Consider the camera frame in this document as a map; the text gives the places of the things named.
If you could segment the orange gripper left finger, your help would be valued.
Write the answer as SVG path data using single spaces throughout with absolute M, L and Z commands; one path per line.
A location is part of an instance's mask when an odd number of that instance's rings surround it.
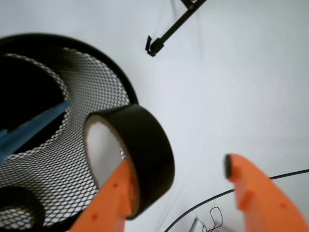
M 71 232 L 123 232 L 138 210 L 139 188 L 128 161 L 123 161 L 81 213 Z

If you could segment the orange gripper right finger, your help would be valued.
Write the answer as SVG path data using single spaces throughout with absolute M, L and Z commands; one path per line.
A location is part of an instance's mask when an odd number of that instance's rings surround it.
M 225 156 L 225 176 L 234 185 L 237 209 L 248 232 L 307 232 L 309 226 L 294 203 L 247 158 Z

